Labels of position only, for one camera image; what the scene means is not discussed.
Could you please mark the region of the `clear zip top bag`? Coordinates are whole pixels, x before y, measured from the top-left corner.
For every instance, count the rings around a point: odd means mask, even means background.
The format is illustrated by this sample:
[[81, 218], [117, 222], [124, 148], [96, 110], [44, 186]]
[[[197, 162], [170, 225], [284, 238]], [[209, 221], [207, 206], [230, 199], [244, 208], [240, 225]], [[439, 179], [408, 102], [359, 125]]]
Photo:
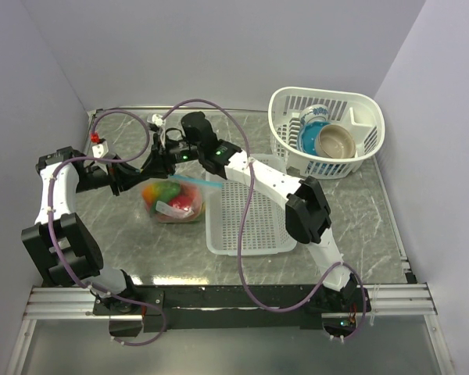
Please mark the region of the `clear zip top bag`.
[[141, 197], [149, 217], [155, 222], [193, 223], [205, 213], [207, 198], [221, 188], [221, 182], [173, 175], [146, 184]]

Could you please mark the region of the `orange green fake mango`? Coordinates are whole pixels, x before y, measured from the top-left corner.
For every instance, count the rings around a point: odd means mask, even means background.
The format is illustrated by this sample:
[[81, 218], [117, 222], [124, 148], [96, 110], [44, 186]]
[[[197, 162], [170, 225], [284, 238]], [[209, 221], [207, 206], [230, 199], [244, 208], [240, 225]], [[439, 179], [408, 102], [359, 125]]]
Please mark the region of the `orange green fake mango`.
[[181, 192], [179, 183], [164, 180], [148, 184], [141, 192], [141, 196], [147, 202], [168, 202]]

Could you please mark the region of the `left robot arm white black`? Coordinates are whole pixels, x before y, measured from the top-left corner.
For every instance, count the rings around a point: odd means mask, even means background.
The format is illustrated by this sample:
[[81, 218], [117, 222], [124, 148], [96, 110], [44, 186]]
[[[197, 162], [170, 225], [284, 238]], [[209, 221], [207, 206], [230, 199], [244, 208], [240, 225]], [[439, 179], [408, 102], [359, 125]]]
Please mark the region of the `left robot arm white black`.
[[85, 285], [113, 313], [139, 309], [140, 295], [123, 270], [106, 266], [96, 240], [76, 214], [76, 194], [109, 186], [120, 191], [113, 171], [84, 163], [85, 154], [65, 147], [39, 158], [41, 208], [21, 241], [48, 287]]

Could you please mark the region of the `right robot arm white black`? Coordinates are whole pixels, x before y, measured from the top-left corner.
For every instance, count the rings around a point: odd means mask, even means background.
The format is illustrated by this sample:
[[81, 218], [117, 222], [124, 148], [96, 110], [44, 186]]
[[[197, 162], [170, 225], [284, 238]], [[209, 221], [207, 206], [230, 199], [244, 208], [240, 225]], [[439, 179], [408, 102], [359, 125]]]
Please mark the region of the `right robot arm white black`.
[[206, 172], [244, 184], [250, 194], [268, 197], [285, 211], [288, 234], [310, 250], [330, 308], [340, 312], [353, 303], [359, 278], [344, 263], [335, 243], [331, 209], [317, 179], [279, 172], [254, 159], [247, 148], [219, 139], [203, 112], [190, 112], [181, 119], [183, 136], [177, 141], [168, 137], [166, 116], [152, 115], [149, 127], [153, 132], [152, 151], [143, 170], [159, 169], [168, 177], [178, 163], [195, 160]]

